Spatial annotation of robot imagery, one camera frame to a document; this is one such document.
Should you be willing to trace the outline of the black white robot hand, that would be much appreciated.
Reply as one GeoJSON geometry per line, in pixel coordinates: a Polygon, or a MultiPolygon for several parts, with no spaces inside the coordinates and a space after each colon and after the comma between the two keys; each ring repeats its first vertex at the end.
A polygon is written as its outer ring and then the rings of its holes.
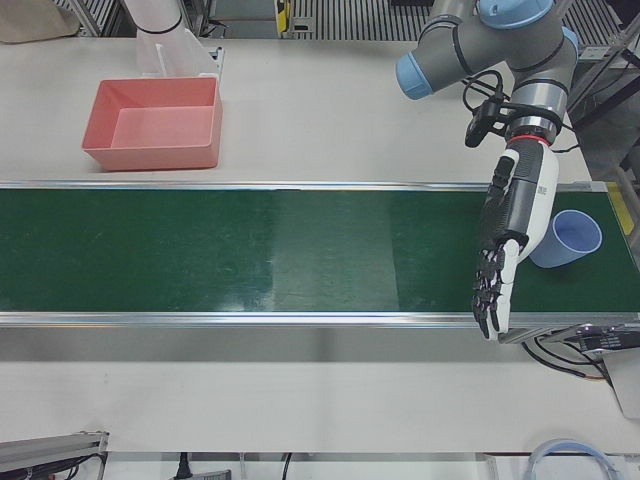
{"type": "Polygon", "coordinates": [[[516,271],[546,234],[558,178],[547,142],[534,135],[507,141],[481,209],[471,303],[487,340],[509,330],[516,271]]]}

